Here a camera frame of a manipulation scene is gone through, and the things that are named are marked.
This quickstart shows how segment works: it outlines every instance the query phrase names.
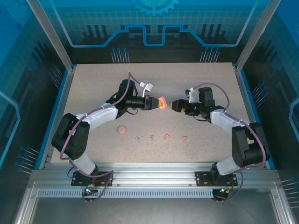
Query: beige tabletop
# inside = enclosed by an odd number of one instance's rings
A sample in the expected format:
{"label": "beige tabletop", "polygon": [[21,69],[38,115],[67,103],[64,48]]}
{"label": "beige tabletop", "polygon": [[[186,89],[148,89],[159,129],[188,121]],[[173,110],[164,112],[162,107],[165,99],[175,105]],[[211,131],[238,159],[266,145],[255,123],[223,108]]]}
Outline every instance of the beige tabletop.
{"label": "beige tabletop", "polygon": [[[80,114],[100,107],[118,91],[128,72],[139,82],[152,82],[150,96],[164,96],[168,105],[176,99],[186,99],[185,89],[204,82],[216,83],[230,98],[228,112],[248,120],[231,63],[78,64],[64,113]],[[225,107],[223,93],[212,89],[216,105]],[[127,132],[119,135],[118,126],[125,126]],[[101,125],[90,133],[86,151],[94,162],[220,161],[231,154],[231,136],[215,125],[196,121],[168,107],[139,110],[136,115],[126,113]],[[63,162],[57,150],[51,162]]]}

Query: robotic arm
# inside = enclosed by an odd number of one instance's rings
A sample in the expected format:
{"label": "robotic arm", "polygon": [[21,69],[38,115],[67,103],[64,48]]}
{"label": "robotic arm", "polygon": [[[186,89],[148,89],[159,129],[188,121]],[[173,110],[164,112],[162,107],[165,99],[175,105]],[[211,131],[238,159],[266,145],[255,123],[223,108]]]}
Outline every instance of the robotic arm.
{"label": "robotic arm", "polygon": [[[232,135],[232,154],[228,158],[213,164],[211,176],[215,185],[219,185],[223,180],[227,180],[234,172],[248,165],[258,164],[263,161],[263,152],[249,129],[243,125],[240,119],[236,119],[225,112],[221,106],[215,106],[213,92],[211,88],[199,89],[199,102],[195,102],[194,89],[185,91],[189,100],[179,99],[171,104],[171,108],[176,112],[181,112],[189,116],[201,115],[201,121],[207,121],[221,127]],[[263,132],[259,123],[247,123],[260,139],[265,149],[265,160],[268,160],[270,153]]]}
{"label": "robotic arm", "polygon": [[[127,85],[129,85],[129,87],[124,98],[116,105],[111,106],[111,104],[121,99],[126,92]],[[144,87],[142,97],[137,96],[135,82],[130,81],[128,84],[128,80],[125,79],[120,84],[115,97],[112,96],[107,100],[102,106],[102,110],[94,110],[94,112],[86,114],[72,115],[68,113],[64,115],[52,139],[52,145],[61,152],[71,129],[84,117],[67,143],[64,156],[69,158],[72,163],[75,164],[76,168],[83,173],[96,175],[98,168],[85,152],[89,133],[100,125],[121,117],[127,112],[128,108],[152,110],[163,105],[158,99],[145,96],[145,91],[150,91],[153,84],[140,83],[140,86]]]}

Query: black bracket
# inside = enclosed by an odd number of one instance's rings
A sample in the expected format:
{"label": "black bracket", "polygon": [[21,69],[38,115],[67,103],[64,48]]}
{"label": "black bracket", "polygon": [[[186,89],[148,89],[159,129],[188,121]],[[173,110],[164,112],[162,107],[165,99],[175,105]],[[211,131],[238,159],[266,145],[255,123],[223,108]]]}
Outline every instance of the black bracket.
{"label": "black bracket", "polygon": [[195,178],[197,187],[230,187],[232,185],[238,186],[237,177],[233,174],[223,176],[221,180],[218,180],[217,184],[213,181],[210,171],[195,172]]}
{"label": "black bracket", "polygon": [[[104,173],[106,173],[106,172],[98,172],[97,175],[101,175]],[[76,171],[73,173],[71,186],[86,187],[87,185],[93,183],[94,180],[96,180],[96,183],[94,185],[95,187],[104,187],[106,185],[107,181],[109,180],[109,178],[110,178],[110,175],[105,175],[98,179],[90,178],[90,177],[86,177],[86,176],[80,174],[78,171]],[[108,187],[112,186],[112,180],[113,180],[113,176],[112,176],[111,180],[109,181]]]}

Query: small pink object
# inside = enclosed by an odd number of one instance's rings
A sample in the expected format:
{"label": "small pink object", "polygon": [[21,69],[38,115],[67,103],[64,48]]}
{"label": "small pink object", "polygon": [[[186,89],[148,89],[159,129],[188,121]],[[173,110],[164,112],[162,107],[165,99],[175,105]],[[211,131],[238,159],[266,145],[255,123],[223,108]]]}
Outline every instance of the small pink object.
{"label": "small pink object", "polygon": [[127,129],[126,129],[125,126],[119,126],[119,127],[117,128],[117,133],[118,133],[118,134],[124,134],[124,133],[126,133],[126,131],[127,131]]}

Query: glass panel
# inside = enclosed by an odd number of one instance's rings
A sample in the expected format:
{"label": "glass panel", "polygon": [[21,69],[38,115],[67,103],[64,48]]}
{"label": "glass panel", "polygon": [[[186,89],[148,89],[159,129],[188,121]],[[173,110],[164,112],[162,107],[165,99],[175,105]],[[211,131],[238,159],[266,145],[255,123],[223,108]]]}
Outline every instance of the glass panel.
{"label": "glass panel", "polygon": [[0,1],[0,31],[0,217],[13,223],[65,67],[25,0]]}
{"label": "glass panel", "polygon": [[268,0],[42,0],[73,63],[236,62]]}
{"label": "glass panel", "polygon": [[[280,2],[244,65],[253,96],[252,103],[257,108],[256,115],[263,124],[274,164],[282,180],[292,176],[299,179],[298,8],[297,1]],[[298,194],[291,195],[295,198],[289,202],[298,201]]]}

